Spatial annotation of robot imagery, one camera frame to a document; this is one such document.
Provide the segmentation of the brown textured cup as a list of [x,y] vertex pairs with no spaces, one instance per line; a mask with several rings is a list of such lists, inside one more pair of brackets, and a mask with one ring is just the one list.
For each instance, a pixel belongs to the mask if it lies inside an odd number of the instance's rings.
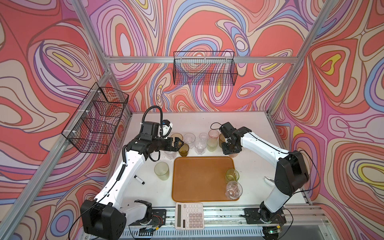
[[223,134],[219,136],[219,147],[222,148],[222,144],[226,142],[226,138]]

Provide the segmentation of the green ribbed glass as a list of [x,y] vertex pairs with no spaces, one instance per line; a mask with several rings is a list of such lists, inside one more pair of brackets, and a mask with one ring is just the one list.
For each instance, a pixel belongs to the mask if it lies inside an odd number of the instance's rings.
[[226,171],[226,176],[225,176],[226,183],[233,182],[233,181],[237,182],[239,178],[240,178],[240,174],[236,169],[228,169]]

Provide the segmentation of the clear faceted glass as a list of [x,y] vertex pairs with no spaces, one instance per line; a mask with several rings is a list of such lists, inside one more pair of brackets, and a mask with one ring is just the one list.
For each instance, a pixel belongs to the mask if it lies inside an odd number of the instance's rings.
[[231,200],[235,201],[243,194],[243,187],[236,181],[230,181],[227,183],[225,195]]
[[195,141],[195,152],[198,155],[203,155],[206,152],[207,143],[204,140],[196,140]]

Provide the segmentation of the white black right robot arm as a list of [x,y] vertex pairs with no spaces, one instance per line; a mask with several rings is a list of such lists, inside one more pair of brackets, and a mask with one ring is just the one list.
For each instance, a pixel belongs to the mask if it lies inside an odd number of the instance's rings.
[[269,162],[275,168],[274,188],[260,204],[262,222],[270,223],[284,204],[309,180],[308,169],[299,151],[290,152],[260,138],[249,128],[236,129],[229,122],[219,128],[226,142],[222,144],[224,155],[238,154],[246,148]]

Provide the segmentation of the orange plastic tray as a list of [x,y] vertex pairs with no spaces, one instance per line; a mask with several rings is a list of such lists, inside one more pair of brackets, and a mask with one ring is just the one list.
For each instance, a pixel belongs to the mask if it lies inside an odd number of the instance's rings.
[[230,157],[179,157],[174,160],[172,199],[175,202],[227,202],[227,170]]

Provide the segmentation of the yellow amber glass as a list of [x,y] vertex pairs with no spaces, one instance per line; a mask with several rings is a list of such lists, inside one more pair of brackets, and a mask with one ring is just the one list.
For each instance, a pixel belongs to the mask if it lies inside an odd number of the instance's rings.
[[171,137],[173,138],[174,141],[176,140],[176,138],[179,138],[181,141],[183,140],[183,135],[180,133],[174,133],[171,135]]

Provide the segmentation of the olive textured cup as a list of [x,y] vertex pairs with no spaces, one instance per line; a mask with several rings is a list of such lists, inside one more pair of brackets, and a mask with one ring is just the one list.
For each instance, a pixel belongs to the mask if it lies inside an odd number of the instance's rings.
[[189,153],[190,147],[188,144],[179,144],[179,154],[181,157],[187,157]]

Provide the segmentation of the clear wide glass left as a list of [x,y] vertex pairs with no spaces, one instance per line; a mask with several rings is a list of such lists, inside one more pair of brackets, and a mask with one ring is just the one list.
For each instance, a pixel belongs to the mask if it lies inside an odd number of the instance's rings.
[[166,158],[168,158],[170,160],[174,160],[177,156],[177,152],[171,152],[171,151],[164,151],[164,154],[165,154]]

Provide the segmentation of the clear glass back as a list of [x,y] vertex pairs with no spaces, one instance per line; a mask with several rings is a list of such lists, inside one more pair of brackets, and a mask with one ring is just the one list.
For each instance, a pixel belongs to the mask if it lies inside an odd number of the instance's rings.
[[184,134],[183,138],[184,138],[184,143],[188,144],[190,149],[193,149],[195,146],[196,136],[192,133],[186,133]]

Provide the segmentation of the pale green textured cup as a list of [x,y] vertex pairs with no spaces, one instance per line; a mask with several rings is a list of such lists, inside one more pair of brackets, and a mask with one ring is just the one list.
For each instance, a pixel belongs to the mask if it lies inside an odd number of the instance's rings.
[[209,138],[207,140],[207,150],[210,152],[214,152],[218,147],[218,140],[215,138]]

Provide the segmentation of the small clear glass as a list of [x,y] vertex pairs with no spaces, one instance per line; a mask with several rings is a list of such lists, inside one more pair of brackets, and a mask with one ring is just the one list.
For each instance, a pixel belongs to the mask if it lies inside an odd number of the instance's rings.
[[199,139],[206,142],[209,139],[209,135],[207,133],[200,133]]

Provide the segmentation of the black marker pen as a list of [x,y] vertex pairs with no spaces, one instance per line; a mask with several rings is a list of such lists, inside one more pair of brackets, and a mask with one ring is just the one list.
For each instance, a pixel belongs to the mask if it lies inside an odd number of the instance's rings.
[[137,180],[141,185],[145,184],[145,182],[140,177],[138,177],[137,175],[134,176],[134,179]]

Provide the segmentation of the white clip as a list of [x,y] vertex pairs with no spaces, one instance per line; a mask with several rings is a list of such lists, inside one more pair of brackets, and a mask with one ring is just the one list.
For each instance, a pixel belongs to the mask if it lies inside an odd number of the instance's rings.
[[264,181],[267,185],[273,187],[275,185],[275,181],[272,178],[269,177],[264,177]]

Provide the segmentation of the white desk calculator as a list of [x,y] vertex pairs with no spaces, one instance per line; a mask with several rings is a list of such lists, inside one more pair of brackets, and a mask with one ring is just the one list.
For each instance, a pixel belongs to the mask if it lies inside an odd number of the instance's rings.
[[205,228],[202,203],[176,203],[175,228],[177,230],[203,230]]

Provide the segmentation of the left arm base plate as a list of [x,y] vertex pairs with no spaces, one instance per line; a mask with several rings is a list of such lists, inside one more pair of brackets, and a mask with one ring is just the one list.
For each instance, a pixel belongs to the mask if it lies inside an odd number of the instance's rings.
[[138,220],[132,224],[131,226],[143,226],[143,227],[161,227],[166,223],[167,210],[166,209],[153,209],[151,219],[146,220]]

